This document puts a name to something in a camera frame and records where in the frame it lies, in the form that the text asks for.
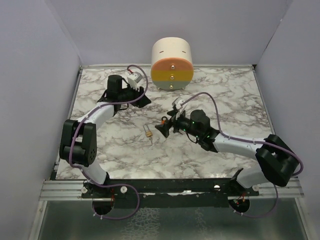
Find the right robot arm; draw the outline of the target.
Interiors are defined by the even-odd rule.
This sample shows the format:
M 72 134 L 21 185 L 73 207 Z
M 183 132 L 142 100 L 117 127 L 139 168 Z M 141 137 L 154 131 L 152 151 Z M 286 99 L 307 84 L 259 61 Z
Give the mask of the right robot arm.
M 299 164 L 290 148 L 277 135 L 270 134 L 258 140 L 224 136 L 211 126 L 210 118 L 201 109 L 192 111 L 190 117 L 186 117 L 185 111 L 173 109 L 162 117 L 161 124 L 155 128 L 165 138 L 169 137 L 170 131 L 183 131 L 195 137 L 195 143 L 207 152 L 231 153 L 256 160 L 258 164 L 255 167 L 240 168 L 230 179 L 229 189 L 236 196 L 264 183 L 285 187 Z

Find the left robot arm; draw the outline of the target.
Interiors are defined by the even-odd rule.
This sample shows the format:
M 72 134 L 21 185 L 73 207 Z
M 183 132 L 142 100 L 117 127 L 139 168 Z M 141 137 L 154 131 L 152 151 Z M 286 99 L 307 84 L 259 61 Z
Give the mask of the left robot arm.
M 110 176 L 102 169 L 96 156 L 97 130 L 117 112 L 126 110 L 129 105 L 143 108 L 151 103 L 145 96 L 146 90 L 138 86 L 143 76 L 138 72 L 130 73 L 127 78 L 110 75 L 107 87 L 97 101 L 95 107 L 82 117 L 64 122 L 59 146 L 59 158 L 65 160 L 73 168 L 93 183 L 93 191 L 97 196 L 106 197 L 111 190 L 108 183 Z

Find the brass padlock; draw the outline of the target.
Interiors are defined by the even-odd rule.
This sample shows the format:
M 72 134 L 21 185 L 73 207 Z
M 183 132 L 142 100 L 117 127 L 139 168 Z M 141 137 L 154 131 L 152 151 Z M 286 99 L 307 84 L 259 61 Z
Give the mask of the brass padlock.
M 151 138 L 153 136 L 153 133 L 147 124 L 143 126 L 143 129 L 147 138 Z

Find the orange black padlock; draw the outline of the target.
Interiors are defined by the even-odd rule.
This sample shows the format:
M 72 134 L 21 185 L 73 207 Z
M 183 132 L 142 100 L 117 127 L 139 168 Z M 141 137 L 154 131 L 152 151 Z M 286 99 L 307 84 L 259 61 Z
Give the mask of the orange black padlock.
M 170 126 L 171 120 L 169 118 L 167 118 L 166 116 L 163 116 L 161 118 L 161 124 L 163 126 Z

